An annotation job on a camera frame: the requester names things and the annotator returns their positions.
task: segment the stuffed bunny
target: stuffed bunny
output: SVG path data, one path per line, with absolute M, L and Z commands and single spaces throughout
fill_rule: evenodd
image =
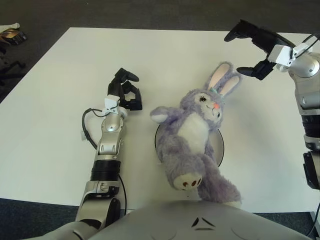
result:
M 224 98 L 241 82 L 232 65 L 221 63 L 204 85 L 191 90 L 180 108 L 159 106 L 151 111 L 162 125 L 157 132 L 156 153 L 167 179 L 177 190 L 197 188 L 201 199 L 239 207 L 241 195 L 221 174 L 214 159 L 209 134 L 223 119 Z

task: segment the gray carpet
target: gray carpet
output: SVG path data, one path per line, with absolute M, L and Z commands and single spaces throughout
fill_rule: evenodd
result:
M 27 64 L 23 72 L 69 27 L 228 31 L 245 19 L 276 32 L 320 32 L 319 0 L 1 0 L 0 4 L 0 25 L 19 22 L 28 37 L 7 48 L 9 60 Z M 5 81 L 0 102 L 18 82 Z M 0 239 L 43 235 L 72 221 L 76 211 L 74 206 L 0 199 Z M 303 234 L 312 224 L 306 212 L 259 215 Z

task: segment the white table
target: white table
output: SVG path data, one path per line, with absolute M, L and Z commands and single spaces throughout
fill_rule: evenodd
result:
M 266 56 L 249 39 L 225 43 L 226 34 L 70 28 L 0 104 L 0 198 L 79 205 L 95 155 L 81 140 L 81 116 L 89 107 L 104 107 L 108 84 L 124 67 L 139 76 L 143 101 L 143 111 L 130 112 L 126 121 L 121 175 L 128 208 L 193 199 L 169 186 L 149 112 L 178 105 L 220 61 L 254 66 Z M 306 37 L 283 36 L 296 44 Z M 303 170 L 306 148 L 294 89 L 289 75 L 275 70 L 263 81 L 245 77 L 226 100 L 220 169 L 241 191 L 244 210 L 314 211 L 319 202 Z M 96 142 L 100 123 L 87 118 Z

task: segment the white belly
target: white belly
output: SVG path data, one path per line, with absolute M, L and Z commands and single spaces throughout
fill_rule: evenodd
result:
M 206 121 L 197 113 L 192 113 L 187 117 L 177 135 L 183 137 L 188 142 L 193 154 L 205 153 L 209 127 Z

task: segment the bunny foot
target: bunny foot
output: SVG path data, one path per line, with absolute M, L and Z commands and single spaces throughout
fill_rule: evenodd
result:
M 198 173 L 187 173 L 176 177 L 173 186 L 177 190 L 192 190 L 197 188 L 202 181 L 202 176 Z

